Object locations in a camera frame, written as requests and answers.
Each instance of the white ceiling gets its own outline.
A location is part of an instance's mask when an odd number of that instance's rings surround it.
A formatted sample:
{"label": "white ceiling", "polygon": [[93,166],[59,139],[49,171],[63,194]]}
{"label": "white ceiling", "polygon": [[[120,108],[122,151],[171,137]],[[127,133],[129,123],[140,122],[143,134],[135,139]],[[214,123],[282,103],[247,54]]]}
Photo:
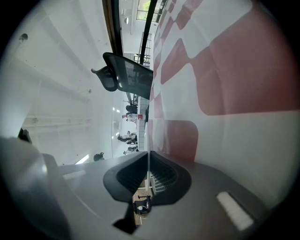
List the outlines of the white ceiling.
{"label": "white ceiling", "polygon": [[[28,40],[20,43],[23,33]],[[102,54],[111,51],[102,1],[42,1],[16,31],[2,65],[1,135],[16,136],[23,125],[59,165],[101,151],[111,158],[112,107],[122,107],[124,93],[106,91],[90,71],[104,67]]]}

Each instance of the ceiling light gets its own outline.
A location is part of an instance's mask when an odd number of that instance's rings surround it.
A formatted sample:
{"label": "ceiling light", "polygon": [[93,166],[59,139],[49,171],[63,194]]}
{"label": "ceiling light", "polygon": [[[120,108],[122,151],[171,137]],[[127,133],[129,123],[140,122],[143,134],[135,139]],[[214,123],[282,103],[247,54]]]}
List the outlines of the ceiling light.
{"label": "ceiling light", "polygon": [[75,164],[81,164],[81,163],[84,163],[86,160],[89,159],[89,155],[86,155],[85,157],[83,157],[81,160],[79,160],[77,163]]}

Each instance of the window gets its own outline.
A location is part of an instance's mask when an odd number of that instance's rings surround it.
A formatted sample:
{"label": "window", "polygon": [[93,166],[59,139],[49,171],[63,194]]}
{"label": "window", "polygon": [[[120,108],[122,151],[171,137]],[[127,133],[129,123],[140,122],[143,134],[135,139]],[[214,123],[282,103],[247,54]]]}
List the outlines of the window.
{"label": "window", "polygon": [[[166,0],[157,0],[152,21],[158,23],[163,12]],[[150,6],[150,0],[139,0],[139,5],[137,7],[137,20],[146,20],[148,15],[148,10]]]}

